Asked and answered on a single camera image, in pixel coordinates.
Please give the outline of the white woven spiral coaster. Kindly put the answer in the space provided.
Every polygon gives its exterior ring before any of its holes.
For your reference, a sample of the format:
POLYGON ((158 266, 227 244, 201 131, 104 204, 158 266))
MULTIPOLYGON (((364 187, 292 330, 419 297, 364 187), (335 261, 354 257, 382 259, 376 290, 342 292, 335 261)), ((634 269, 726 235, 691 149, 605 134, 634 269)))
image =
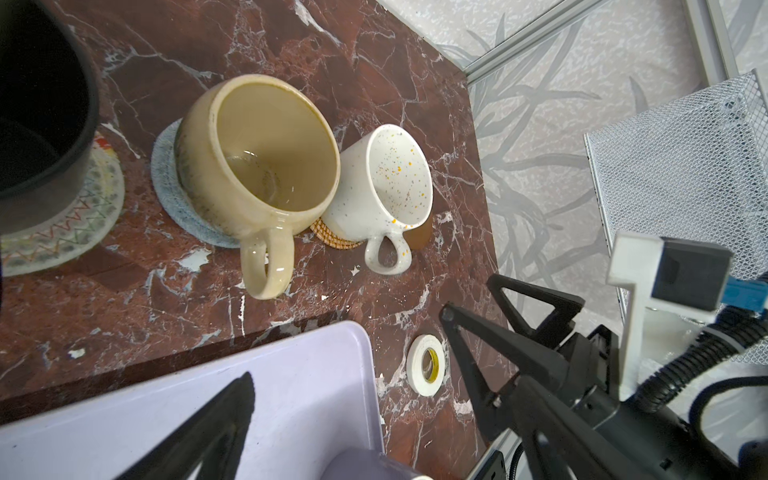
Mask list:
POLYGON ((73 202, 55 217, 1 237, 2 276, 58 267, 99 244, 114 227, 125 197, 119 158, 96 133, 85 182, 73 202))

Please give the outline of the white mug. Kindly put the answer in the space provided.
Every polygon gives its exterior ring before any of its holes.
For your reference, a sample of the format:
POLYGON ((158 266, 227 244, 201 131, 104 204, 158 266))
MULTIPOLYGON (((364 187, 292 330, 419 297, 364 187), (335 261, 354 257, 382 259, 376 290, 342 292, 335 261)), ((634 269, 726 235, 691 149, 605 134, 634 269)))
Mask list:
POLYGON ((404 233, 431 213, 430 169, 402 127, 381 125, 340 154, 340 181, 322 222, 336 237, 366 243, 364 261, 380 275, 399 275, 412 263, 404 233))

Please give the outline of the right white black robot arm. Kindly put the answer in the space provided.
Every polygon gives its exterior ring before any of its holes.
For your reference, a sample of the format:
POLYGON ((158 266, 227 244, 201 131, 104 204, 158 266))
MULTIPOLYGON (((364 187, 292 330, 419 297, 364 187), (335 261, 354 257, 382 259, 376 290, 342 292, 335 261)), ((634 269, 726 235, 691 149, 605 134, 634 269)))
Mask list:
POLYGON ((744 390, 765 376, 723 379, 702 389, 686 418, 672 399, 694 379, 763 340, 767 316, 726 306, 679 357, 619 397, 619 340, 605 326, 574 331, 581 297, 492 275, 488 288, 506 316, 491 322, 446 304, 440 322, 455 355, 478 429, 492 441, 519 438, 515 461, 535 479, 763 479, 767 443, 730 456, 715 437, 767 416, 744 390))

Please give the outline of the black mug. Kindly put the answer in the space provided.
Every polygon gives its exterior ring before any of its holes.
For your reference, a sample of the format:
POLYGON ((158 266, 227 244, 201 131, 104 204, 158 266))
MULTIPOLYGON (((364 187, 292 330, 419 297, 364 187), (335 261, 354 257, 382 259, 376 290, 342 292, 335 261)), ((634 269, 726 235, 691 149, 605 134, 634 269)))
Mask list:
POLYGON ((1 4, 1 231, 77 197, 99 119, 94 74, 75 36, 40 1, 1 4))

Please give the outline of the grey blue round coaster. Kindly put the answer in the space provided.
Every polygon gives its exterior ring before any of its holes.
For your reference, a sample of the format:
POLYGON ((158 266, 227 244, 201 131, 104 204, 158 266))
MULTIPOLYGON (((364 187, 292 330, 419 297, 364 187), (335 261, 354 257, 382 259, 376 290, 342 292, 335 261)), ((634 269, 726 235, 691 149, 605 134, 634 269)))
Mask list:
POLYGON ((171 219, 201 242, 217 247, 236 249, 237 239, 205 221, 193 208, 183 190, 176 168, 174 144, 182 120, 168 125, 156 138, 151 154, 150 170, 159 202, 171 219))

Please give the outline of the brown wooden coaster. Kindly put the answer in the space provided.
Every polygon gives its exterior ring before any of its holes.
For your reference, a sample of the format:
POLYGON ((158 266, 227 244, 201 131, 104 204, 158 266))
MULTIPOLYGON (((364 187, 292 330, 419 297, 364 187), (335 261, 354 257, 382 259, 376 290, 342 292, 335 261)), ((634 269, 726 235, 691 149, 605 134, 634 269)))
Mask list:
POLYGON ((432 216, 429 216, 422 225, 404 233, 404 239, 411 250, 421 250, 429 244, 433 229, 432 220, 432 216))

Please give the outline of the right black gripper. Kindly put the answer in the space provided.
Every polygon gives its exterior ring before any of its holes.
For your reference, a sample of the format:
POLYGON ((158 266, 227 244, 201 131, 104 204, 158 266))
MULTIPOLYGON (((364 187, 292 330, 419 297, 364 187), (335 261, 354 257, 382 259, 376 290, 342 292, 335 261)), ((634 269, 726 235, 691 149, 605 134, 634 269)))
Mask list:
POLYGON ((484 441, 507 430, 522 436, 542 479, 735 478, 737 466, 671 410, 644 413, 619 401, 611 330, 575 334, 556 349, 573 332, 582 297, 499 273, 486 285, 514 332, 451 302, 439 314, 484 441), (529 323, 510 292, 547 315, 529 323))

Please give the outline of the beige mug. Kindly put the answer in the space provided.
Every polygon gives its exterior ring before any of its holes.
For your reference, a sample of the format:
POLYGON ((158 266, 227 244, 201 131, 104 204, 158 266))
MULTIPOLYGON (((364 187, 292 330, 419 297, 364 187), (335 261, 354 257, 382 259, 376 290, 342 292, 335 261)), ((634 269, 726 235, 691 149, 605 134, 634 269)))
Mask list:
POLYGON ((238 241, 247 292, 280 296, 293 275, 295 235, 339 185, 339 149, 319 109, 282 80, 241 75, 195 101, 174 156, 194 210, 238 241))

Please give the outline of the tan woven rattan coaster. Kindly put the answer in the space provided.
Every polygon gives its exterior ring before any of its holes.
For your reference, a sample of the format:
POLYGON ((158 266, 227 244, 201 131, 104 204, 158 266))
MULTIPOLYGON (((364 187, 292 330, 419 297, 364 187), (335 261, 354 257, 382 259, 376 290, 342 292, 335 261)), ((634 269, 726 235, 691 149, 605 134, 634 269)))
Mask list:
POLYGON ((315 220, 310 225, 310 229, 322 243, 337 250, 352 250, 362 244, 362 241, 351 241, 337 236, 321 218, 315 220))

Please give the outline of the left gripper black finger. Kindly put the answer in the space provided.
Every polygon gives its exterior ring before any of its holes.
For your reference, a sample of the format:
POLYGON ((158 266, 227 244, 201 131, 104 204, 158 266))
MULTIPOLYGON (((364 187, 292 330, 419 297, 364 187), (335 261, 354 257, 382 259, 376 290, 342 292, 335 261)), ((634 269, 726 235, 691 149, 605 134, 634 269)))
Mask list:
POLYGON ((233 479, 255 409, 250 373, 233 380, 122 479, 233 479))

